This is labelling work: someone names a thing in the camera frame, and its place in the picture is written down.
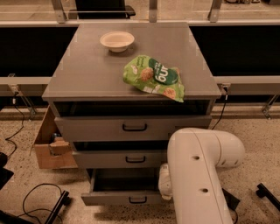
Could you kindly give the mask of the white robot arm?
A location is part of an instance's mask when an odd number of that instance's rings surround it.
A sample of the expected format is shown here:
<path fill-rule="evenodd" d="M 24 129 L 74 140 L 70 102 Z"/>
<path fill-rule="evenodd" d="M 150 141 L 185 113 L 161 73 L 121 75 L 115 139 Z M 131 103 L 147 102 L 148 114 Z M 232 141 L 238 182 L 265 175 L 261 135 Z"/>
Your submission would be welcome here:
<path fill-rule="evenodd" d="M 218 167 L 242 163 L 245 147 L 226 131 L 184 128 L 170 137 L 158 189 L 173 200 L 177 224 L 233 224 Z"/>

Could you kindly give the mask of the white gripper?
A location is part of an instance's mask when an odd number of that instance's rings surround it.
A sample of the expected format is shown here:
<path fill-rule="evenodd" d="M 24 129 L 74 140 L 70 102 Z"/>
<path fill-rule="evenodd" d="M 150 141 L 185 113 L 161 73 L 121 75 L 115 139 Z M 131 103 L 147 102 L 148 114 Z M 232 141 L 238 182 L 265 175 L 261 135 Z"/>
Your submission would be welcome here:
<path fill-rule="evenodd" d="M 159 169 L 158 190 L 164 200 L 172 199 L 172 183 L 167 163 L 162 164 Z"/>

